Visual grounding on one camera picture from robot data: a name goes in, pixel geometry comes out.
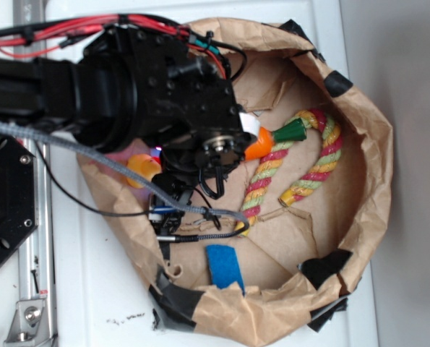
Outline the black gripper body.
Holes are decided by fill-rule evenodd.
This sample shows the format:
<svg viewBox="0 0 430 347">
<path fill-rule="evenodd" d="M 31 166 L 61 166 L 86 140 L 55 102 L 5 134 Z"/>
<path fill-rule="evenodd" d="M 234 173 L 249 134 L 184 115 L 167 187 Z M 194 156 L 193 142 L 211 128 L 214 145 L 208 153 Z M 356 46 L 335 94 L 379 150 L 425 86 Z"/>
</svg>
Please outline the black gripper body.
<svg viewBox="0 0 430 347">
<path fill-rule="evenodd" d="M 161 148 L 165 170 L 210 179 L 237 168 L 254 141 L 231 82 L 174 37 L 117 27 L 86 47 L 82 63 L 95 70 L 87 82 L 102 112 L 82 141 L 98 151 L 138 138 Z"/>
</svg>

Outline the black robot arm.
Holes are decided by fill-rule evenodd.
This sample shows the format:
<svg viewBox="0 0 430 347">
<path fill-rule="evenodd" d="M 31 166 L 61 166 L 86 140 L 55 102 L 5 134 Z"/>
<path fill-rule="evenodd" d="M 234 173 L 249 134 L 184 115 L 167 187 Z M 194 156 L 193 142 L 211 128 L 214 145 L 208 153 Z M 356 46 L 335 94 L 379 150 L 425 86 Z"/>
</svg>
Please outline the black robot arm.
<svg viewBox="0 0 430 347">
<path fill-rule="evenodd" d="M 140 139 L 167 168 L 207 178 L 236 168 L 259 133 L 209 61 L 134 27 L 106 31 L 77 63 L 0 59 L 0 121 L 70 132 L 102 153 Z"/>
</svg>

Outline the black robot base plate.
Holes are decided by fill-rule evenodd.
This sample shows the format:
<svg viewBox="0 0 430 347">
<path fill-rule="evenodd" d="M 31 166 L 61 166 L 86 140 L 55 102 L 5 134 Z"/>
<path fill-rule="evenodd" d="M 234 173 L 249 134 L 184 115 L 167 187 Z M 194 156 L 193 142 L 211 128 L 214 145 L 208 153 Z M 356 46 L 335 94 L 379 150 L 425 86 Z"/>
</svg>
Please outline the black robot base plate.
<svg viewBox="0 0 430 347">
<path fill-rule="evenodd" d="M 34 164 L 18 140 L 0 139 L 0 268 L 36 227 Z"/>
</svg>

